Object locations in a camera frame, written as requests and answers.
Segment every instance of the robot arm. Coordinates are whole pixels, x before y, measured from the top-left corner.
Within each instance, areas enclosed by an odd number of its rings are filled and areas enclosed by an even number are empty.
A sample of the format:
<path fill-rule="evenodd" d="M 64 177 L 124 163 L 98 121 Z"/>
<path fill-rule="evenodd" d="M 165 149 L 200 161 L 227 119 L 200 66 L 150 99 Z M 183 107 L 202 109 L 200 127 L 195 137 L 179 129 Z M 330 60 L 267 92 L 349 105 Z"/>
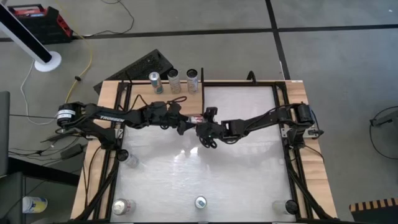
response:
<path fill-rule="evenodd" d="M 160 126 L 162 129 L 171 127 L 176 128 L 180 135 L 188 129 L 195 128 L 200 142 L 205 147 L 212 148 L 217 147 L 214 139 L 233 144 L 252 131 L 275 124 L 288 125 L 289 144 L 299 146 L 303 144 L 304 131 L 314 124 L 310 108 L 304 103 L 278 106 L 255 118 L 227 120 L 221 124 L 214 122 L 214 116 L 217 114 L 215 107 L 207 108 L 205 113 L 191 117 L 180 114 L 180 110 L 181 106 L 174 101 L 153 102 L 127 112 L 75 102 L 59 107 L 57 124 L 62 129 L 77 128 L 84 136 L 96 136 L 103 149 L 116 149 L 117 139 L 112 128 L 102 128 L 93 122 L 94 119 L 124 123 L 134 129 L 150 125 Z M 296 121 L 290 118 L 290 110 L 294 111 Z"/>

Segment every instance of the concrete floor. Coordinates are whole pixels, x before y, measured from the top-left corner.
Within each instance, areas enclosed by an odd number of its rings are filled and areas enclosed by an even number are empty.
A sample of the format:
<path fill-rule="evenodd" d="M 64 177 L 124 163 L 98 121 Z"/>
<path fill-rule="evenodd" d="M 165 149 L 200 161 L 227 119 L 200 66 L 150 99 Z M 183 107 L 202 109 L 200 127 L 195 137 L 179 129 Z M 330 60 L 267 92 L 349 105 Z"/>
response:
<path fill-rule="evenodd" d="M 58 8 L 52 0 L 36 2 Z M 107 5 L 97 0 L 60 2 L 73 15 L 83 34 L 105 29 L 122 31 L 130 25 L 119 4 Z M 123 2 L 136 19 L 130 32 L 271 27 L 266 4 L 261 0 Z M 7 5 L 27 3 L 27 0 L 8 0 Z M 272 5 L 278 27 L 398 24 L 398 3 L 393 0 L 278 0 L 272 1 Z M 396 197 L 398 164 L 372 149 L 368 125 L 379 110 L 398 105 L 398 31 L 291 32 L 281 33 L 280 38 L 290 76 L 304 80 L 310 104 L 325 131 L 320 144 L 339 218 L 353 220 L 348 210 L 350 203 Z M 271 33 L 95 39 L 89 43 L 94 51 L 93 66 L 71 100 L 96 102 L 94 84 L 153 49 L 159 49 L 176 68 L 204 67 L 207 79 L 244 79 L 250 70 L 257 79 L 283 79 Z M 63 103 L 73 77 L 88 63 L 83 41 L 48 48 L 61 53 L 63 63 L 50 73 L 32 72 L 25 86 L 32 115 L 53 116 Z M 31 62 L 16 44 L 0 43 L 0 90 L 11 92 L 11 113 L 24 114 L 19 87 Z M 46 145 L 39 141 L 55 128 L 55 123 L 35 126 L 24 118 L 11 117 L 10 147 L 43 149 Z M 385 154 L 398 157 L 394 151 L 398 139 L 394 134 L 395 130 L 386 126 L 375 130 L 374 138 Z M 77 158 L 75 162 L 56 166 L 72 171 L 80 164 Z M 66 193 L 63 197 L 46 197 L 63 200 L 67 205 L 73 203 L 73 188 L 48 183 L 38 188 L 37 194 L 48 193 L 47 189 Z M 51 212 L 52 215 L 43 214 L 39 218 L 66 221 L 60 217 L 67 218 L 70 208 Z"/>

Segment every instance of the yellow cable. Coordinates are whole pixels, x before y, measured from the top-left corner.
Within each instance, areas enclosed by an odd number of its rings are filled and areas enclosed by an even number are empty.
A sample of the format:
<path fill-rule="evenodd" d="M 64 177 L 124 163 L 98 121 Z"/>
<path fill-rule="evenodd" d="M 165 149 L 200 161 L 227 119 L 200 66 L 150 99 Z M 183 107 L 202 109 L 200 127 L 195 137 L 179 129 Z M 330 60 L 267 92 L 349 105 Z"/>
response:
<path fill-rule="evenodd" d="M 88 69 L 91 67 L 91 63 L 93 62 L 93 49 L 91 48 L 90 43 L 89 43 L 82 35 L 79 34 L 80 32 L 77 32 L 77 31 L 76 31 L 76 30 L 77 30 L 77 26 L 76 26 L 76 24 L 73 22 L 73 19 L 72 19 L 72 17 L 69 15 L 68 11 L 65 10 L 65 9 L 62 7 L 61 3 L 60 3 L 58 0 L 55 0 L 55 3 L 57 3 L 58 6 L 60 7 L 60 9 L 67 15 L 68 21 L 69 21 L 70 23 L 72 23 L 72 25 L 74 26 L 74 30 L 73 30 L 73 31 L 75 32 L 75 34 L 77 34 L 82 40 L 85 41 L 85 43 L 87 44 L 88 50 L 90 50 L 90 61 L 88 62 L 87 67 L 86 67 L 86 68 L 81 72 L 81 74 L 79 75 L 79 77 L 82 77 L 82 76 L 88 71 Z M 72 91 L 73 91 L 73 89 L 75 88 L 77 82 L 78 82 L 78 81 L 75 80 L 75 81 L 73 82 L 72 86 L 70 87 L 69 92 L 68 92 L 68 95 L 67 95 L 67 98 L 66 98 L 66 100 L 65 100 L 65 103 L 68 103 L 68 100 L 69 100 L 70 96 L 72 95 Z"/>

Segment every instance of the cable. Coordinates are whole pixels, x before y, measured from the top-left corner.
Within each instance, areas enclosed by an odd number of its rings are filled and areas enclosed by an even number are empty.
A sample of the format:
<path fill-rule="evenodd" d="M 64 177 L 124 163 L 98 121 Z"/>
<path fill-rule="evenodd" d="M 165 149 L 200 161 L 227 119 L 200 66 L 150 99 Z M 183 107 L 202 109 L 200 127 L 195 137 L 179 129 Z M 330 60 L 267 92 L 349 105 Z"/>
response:
<path fill-rule="evenodd" d="M 132 29 L 133 25 L 134 25 L 135 18 L 134 18 L 134 16 L 132 16 L 131 12 L 127 9 L 127 7 L 123 4 L 123 2 L 121 2 L 121 0 L 117 0 L 116 2 L 106 2 L 104 0 L 101 0 L 101 1 L 103 3 L 106 3 L 106 4 L 117 4 L 117 3 L 120 3 L 123 6 L 123 8 L 127 11 L 127 13 L 129 14 L 129 16 L 132 19 L 130 28 L 128 28 L 127 30 L 125 30 L 123 32 L 115 32 L 115 31 L 111 31 L 111 30 L 104 30 L 104 31 L 101 31 L 101 32 L 98 32 L 98 33 L 95 33 L 95 34 L 85 35 L 85 37 L 93 37 L 95 35 L 103 34 L 105 32 L 110 32 L 112 34 L 125 34 L 125 33 L 129 32 Z"/>
<path fill-rule="evenodd" d="M 87 189 L 87 181 L 86 181 L 86 170 L 85 170 L 85 162 L 83 161 L 83 177 L 85 179 L 85 192 L 86 192 L 86 197 L 85 197 L 85 207 L 87 207 L 87 195 L 88 195 L 88 189 Z"/>
<path fill-rule="evenodd" d="M 10 114 L 10 116 L 21 116 L 21 117 L 26 117 L 26 118 L 56 119 L 56 118 L 47 117 L 47 116 L 31 116 L 31 115 L 23 115 L 23 114 Z"/>
<path fill-rule="evenodd" d="M 52 118 L 52 120 L 51 120 L 51 121 L 48 121 L 48 122 L 36 123 L 36 122 L 32 121 L 32 120 L 30 119 L 30 116 L 29 116 L 29 104 L 28 104 L 28 102 L 27 102 L 26 95 L 25 95 L 25 92 L 24 92 L 24 85 L 25 85 L 25 82 L 26 82 L 26 80 L 28 79 L 29 75 L 32 73 L 32 69 L 33 69 L 33 64 L 34 64 L 34 63 L 35 63 L 35 60 L 32 61 L 32 65 L 30 66 L 30 69 L 29 69 L 29 71 L 28 71 L 28 73 L 27 73 L 27 75 L 26 75 L 26 77 L 25 77 L 25 79 L 24 79 L 24 81 L 22 82 L 22 85 L 21 85 L 21 87 L 20 87 L 22 96 L 24 96 L 24 100 L 25 100 L 26 118 L 27 118 L 28 121 L 31 122 L 32 124 L 36 124 L 36 125 L 48 125 L 48 124 L 50 124 L 51 122 L 53 122 L 55 118 Z"/>
<path fill-rule="evenodd" d="M 48 148 L 46 148 L 46 149 L 44 149 L 44 150 L 36 151 L 36 152 L 30 153 L 30 154 L 21 154 L 21 153 L 12 152 L 12 151 L 9 151 L 9 153 L 12 154 L 12 155 L 17 155 L 17 156 L 25 156 L 25 157 L 28 157 L 29 159 L 36 159 L 36 158 L 34 158 L 34 157 L 51 156 L 51 155 L 54 155 L 54 154 L 56 154 L 56 153 L 59 153 L 60 151 L 62 151 L 62 150 L 64 150 L 64 149 L 69 148 L 72 144 L 75 144 L 75 143 L 77 142 L 78 139 L 79 139 L 79 137 L 76 137 L 76 138 L 75 138 L 71 143 L 69 143 L 68 145 L 62 147 L 61 149 L 53 149 L 52 151 L 55 151 L 55 152 L 50 153 L 50 154 L 47 154 L 47 155 L 41 155 L 41 153 L 47 151 L 51 146 L 48 147 Z"/>
<path fill-rule="evenodd" d="M 87 188 L 86 188 L 86 199 L 85 199 L 85 204 L 88 203 L 88 189 L 90 188 L 90 174 L 91 174 L 91 166 L 93 165 L 93 160 L 95 157 L 95 154 L 97 154 L 98 150 L 101 149 L 101 146 L 99 146 L 96 151 L 93 154 L 93 157 L 91 158 L 90 164 L 88 166 L 88 178 L 87 178 Z"/>
<path fill-rule="evenodd" d="M 317 154 L 322 158 L 323 163 L 325 163 L 325 158 L 323 158 L 323 155 L 322 155 L 320 152 L 318 152 L 318 151 L 315 150 L 314 148 L 312 148 L 312 147 L 310 147 L 310 146 L 307 146 L 307 145 L 304 145 L 304 147 L 307 147 L 307 148 L 311 149 L 313 152 L 317 153 Z"/>
<path fill-rule="evenodd" d="M 390 106 L 390 107 L 388 107 L 388 108 L 386 108 L 386 109 L 381 110 L 380 112 L 378 112 L 378 113 L 373 117 L 372 120 L 375 120 L 381 113 L 385 112 L 386 110 L 393 109 L 393 108 L 398 108 L 398 106 Z M 381 153 L 381 152 L 377 149 L 376 145 L 375 145 L 374 142 L 373 142 L 373 138 L 372 138 L 372 123 L 369 125 L 369 138 L 370 138 L 370 140 L 371 140 L 373 149 L 374 149 L 378 154 L 380 154 L 381 156 L 383 156 L 383 157 L 385 157 L 385 158 L 387 158 L 387 159 L 398 160 L 398 157 L 386 156 L 386 155 L 384 155 L 383 153 Z"/>
<path fill-rule="evenodd" d="M 70 23 L 72 23 L 72 25 L 75 27 L 75 29 L 73 30 L 75 32 L 75 34 L 77 34 L 82 40 L 85 41 L 85 43 L 87 44 L 88 50 L 90 51 L 90 61 L 88 62 L 88 65 L 86 66 L 86 68 L 80 73 L 79 76 L 75 77 L 75 81 L 73 82 L 72 86 L 69 89 L 67 98 L 65 99 L 65 103 L 68 103 L 70 96 L 72 95 L 72 91 L 75 88 L 76 84 L 78 81 L 81 80 L 81 77 L 88 71 L 88 69 L 91 67 L 91 64 L 93 63 L 93 49 L 91 48 L 90 43 L 82 36 L 80 35 L 77 31 L 77 26 L 76 24 L 73 22 L 72 16 L 69 15 L 68 11 L 66 9 L 63 8 L 63 6 L 61 5 L 61 3 L 58 0 L 55 0 L 55 3 L 58 4 L 58 6 L 60 7 L 60 9 L 67 15 L 68 20 L 70 21 Z"/>
<path fill-rule="evenodd" d="M 322 158 L 323 163 L 325 163 L 325 158 L 323 158 L 323 155 L 320 152 L 318 152 L 317 150 L 315 150 L 314 148 L 312 148 L 308 145 L 304 145 L 304 147 L 307 147 L 307 148 L 311 149 L 313 152 L 317 153 Z"/>

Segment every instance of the soda can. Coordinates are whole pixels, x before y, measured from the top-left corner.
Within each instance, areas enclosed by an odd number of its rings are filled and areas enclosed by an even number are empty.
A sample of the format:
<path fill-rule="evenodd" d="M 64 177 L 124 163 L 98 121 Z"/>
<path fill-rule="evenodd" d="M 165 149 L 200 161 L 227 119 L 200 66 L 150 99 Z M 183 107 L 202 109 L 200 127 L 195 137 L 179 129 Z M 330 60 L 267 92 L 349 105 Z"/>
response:
<path fill-rule="evenodd" d="M 196 206 L 196 208 L 203 209 L 203 208 L 206 207 L 206 205 L 207 205 L 207 201 L 206 201 L 206 199 L 204 198 L 204 196 L 199 196 L 199 197 L 195 200 L 195 206 Z"/>
<path fill-rule="evenodd" d="M 181 84 L 180 84 L 180 75 L 176 69 L 171 69 L 167 78 L 169 79 L 170 88 L 172 89 L 172 93 L 180 93 L 181 92 Z"/>
<path fill-rule="evenodd" d="M 191 94 L 198 92 L 198 72 L 195 69 L 187 71 L 188 92 Z"/>
<path fill-rule="evenodd" d="M 136 203 L 133 200 L 117 199 L 113 202 L 112 211 L 115 215 L 124 215 L 131 213 L 136 209 Z"/>
<path fill-rule="evenodd" d="M 205 122 L 205 118 L 203 116 L 191 116 L 188 118 L 188 122 L 192 124 L 200 124 Z"/>
<path fill-rule="evenodd" d="M 116 158 L 120 163 L 123 163 L 131 168 L 136 168 L 139 163 L 138 158 L 125 149 L 118 151 Z"/>
<path fill-rule="evenodd" d="M 149 74 L 150 84 L 154 87 L 154 91 L 156 94 L 163 93 L 162 81 L 160 80 L 160 75 L 157 72 L 151 72 Z"/>
<path fill-rule="evenodd" d="M 295 215 L 299 211 L 299 206 L 293 200 L 276 200 L 272 208 L 281 215 Z"/>

